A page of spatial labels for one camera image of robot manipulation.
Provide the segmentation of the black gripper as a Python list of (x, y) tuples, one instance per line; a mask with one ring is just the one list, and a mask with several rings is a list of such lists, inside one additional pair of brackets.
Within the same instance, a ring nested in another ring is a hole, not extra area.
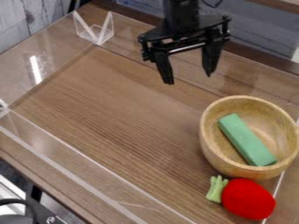
[(140, 34), (144, 60), (156, 64), (162, 83), (173, 84), (168, 54), (201, 48), (201, 66), (206, 76), (215, 72), (224, 43), (229, 40), (228, 15), (200, 15), (200, 0), (162, 0), (162, 21)]

